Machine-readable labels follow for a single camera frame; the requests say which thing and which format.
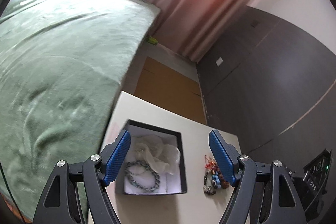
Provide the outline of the black jewelry box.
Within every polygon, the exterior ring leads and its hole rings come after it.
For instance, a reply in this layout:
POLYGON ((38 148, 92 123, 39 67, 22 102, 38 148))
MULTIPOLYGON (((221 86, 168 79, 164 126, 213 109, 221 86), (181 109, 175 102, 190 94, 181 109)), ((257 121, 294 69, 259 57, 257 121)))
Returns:
POLYGON ((135 196, 187 193, 182 134, 128 120, 130 149, 116 179, 116 192, 135 196))

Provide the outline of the white plastic bag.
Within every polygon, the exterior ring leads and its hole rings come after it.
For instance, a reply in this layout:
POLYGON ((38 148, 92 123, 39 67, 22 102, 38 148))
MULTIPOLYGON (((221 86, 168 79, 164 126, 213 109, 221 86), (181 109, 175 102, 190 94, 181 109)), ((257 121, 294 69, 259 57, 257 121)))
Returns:
POLYGON ((135 138, 133 152, 136 160, 147 163, 159 174, 174 175, 179 169, 181 152, 176 146, 164 143, 157 135, 135 138))

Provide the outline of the dark grey wardrobe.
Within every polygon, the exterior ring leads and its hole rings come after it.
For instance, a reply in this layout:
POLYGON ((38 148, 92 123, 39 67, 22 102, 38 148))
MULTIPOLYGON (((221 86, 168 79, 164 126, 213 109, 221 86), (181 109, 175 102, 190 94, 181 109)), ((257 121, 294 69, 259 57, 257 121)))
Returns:
POLYGON ((252 159, 301 170, 335 150, 335 54, 294 24, 246 7, 197 71, 208 124, 252 159))

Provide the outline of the small green toy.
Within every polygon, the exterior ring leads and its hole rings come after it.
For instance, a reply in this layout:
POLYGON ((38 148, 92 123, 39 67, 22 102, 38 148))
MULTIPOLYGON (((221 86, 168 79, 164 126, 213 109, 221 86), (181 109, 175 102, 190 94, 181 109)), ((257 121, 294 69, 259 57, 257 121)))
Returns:
POLYGON ((146 41, 147 41, 148 43, 152 44, 152 45, 155 45, 155 46, 158 44, 158 40, 155 39, 155 38, 153 38, 152 36, 148 36, 148 37, 146 38, 146 41))

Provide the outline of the green bed blanket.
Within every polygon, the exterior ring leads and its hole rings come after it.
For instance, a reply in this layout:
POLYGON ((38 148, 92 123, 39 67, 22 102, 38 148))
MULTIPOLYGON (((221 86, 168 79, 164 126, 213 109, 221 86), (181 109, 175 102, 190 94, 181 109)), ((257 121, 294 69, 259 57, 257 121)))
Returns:
POLYGON ((1 192, 32 218, 59 160, 98 152, 159 14, 142 0, 11 0, 1 16, 1 192))

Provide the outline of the white wall socket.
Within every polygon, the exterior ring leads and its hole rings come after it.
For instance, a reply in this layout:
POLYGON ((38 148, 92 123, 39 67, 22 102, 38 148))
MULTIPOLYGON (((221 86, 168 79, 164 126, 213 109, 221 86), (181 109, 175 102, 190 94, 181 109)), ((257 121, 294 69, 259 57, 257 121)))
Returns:
POLYGON ((223 63, 223 59, 219 57, 216 61, 216 65, 219 67, 223 63))

